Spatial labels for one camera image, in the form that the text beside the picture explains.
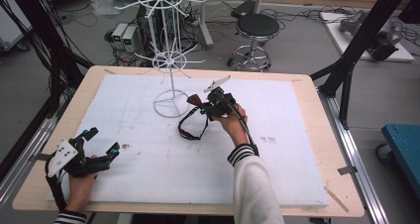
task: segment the stool caster wheel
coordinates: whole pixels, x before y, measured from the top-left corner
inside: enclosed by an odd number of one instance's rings
[[[230,57],[229,59],[228,59],[228,62],[226,63],[228,66],[232,66],[232,65],[234,65],[234,59],[232,58],[232,57]]]
[[[269,69],[269,68],[271,68],[271,63],[265,62],[265,63],[263,64],[262,68],[264,68],[264,69]]]
[[[380,144],[375,151],[377,159],[384,164],[389,164],[394,159],[394,154],[388,144]]]

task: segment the white board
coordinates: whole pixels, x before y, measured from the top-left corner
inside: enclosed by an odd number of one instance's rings
[[[349,32],[340,32],[339,29],[341,20],[346,19],[347,16],[344,14],[321,13],[321,17],[324,20],[335,21],[335,23],[326,24],[326,26],[342,55],[353,39]],[[395,47],[398,48],[398,51],[389,56],[385,61],[409,62],[414,60],[414,57],[400,43],[396,44]],[[361,59],[373,60],[368,52],[364,52]]]
[[[205,101],[203,90],[212,81],[176,77],[174,84]],[[328,205],[292,84],[233,78],[222,88],[247,110],[279,204]],[[75,136],[91,127],[99,130],[85,143],[86,156],[103,156],[114,142],[129,147],[99,173],[93,201],[232,203],[233,168],[227,162],[232,141],[218,122],[209,124],[201,141],[181,138],[177,125],[182,117],[161,117],[154,109],[155,97],[168,89],[168,77],[104,77]],[[198,136],[204,123],[205,116],[196,112],[183,129]],[[63,192],[68,196],[68,187]]]

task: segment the black and white striped cuff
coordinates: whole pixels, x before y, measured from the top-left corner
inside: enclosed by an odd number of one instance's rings
[[[250,144],[241,144],[228,156],[228,162],[234,167],[241,159],[254,155],[254,149]]]
[[[54,223],[74,223],[83,224],[86,222],[86,215],[79,212],[62,210],[59,212]]]

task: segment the power supply box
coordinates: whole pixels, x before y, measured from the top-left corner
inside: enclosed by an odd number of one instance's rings
[[[134,53],[140,47],[140,37],[136,26],[129,26],[123,36],[124,50]]]
[[[114,33],[112,33],[112,41],[114,42],[115,49],[124,49],[123,37],[128,26],[126,23],[120,23]]]

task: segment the stool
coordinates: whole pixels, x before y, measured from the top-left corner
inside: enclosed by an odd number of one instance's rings
[[[265,43],[275,38],[279,32],[279,26],[275,19],[263,14],[247,14],[239,18],[237,23],[238,34],[250,39],[251,44],[237,48],[228,60],[228,66],[235,63],[240,67],[248,67],[253,64],[255,69],[263,72],[263,68],[271,67],[268,53],[258,43]]]

